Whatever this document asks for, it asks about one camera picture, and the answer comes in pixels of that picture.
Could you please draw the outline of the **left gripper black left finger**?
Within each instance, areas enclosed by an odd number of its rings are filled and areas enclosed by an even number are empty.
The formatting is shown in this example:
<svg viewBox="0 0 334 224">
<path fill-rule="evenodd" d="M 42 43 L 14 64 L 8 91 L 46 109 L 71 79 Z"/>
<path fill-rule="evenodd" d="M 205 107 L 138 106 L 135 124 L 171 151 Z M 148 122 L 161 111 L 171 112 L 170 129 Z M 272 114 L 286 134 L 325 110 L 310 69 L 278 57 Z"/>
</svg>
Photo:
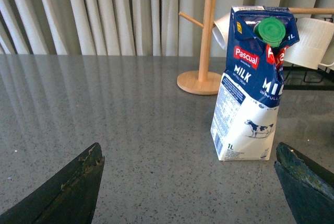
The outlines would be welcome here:
<svg viewBox="0 0 334 224">
<path fill-rule="evenodd" d="M 92 144 L 1 214 L 1 223 L 91 223 L 104 163 L 100 144 Z"/>
</svg>

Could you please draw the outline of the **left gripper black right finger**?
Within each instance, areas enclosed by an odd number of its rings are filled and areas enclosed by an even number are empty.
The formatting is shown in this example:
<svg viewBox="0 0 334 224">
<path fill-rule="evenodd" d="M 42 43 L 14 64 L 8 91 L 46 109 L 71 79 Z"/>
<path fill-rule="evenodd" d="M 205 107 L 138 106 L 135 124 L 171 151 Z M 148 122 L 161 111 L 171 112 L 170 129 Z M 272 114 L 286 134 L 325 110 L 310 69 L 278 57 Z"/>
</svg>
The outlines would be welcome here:
<svg viewBox="0 0 334 224">
<path fill-rule="evenodd" d="M 296 223 L 333 223 L 333 173 L 280 142 L 274 168 Z"/>
</svg>

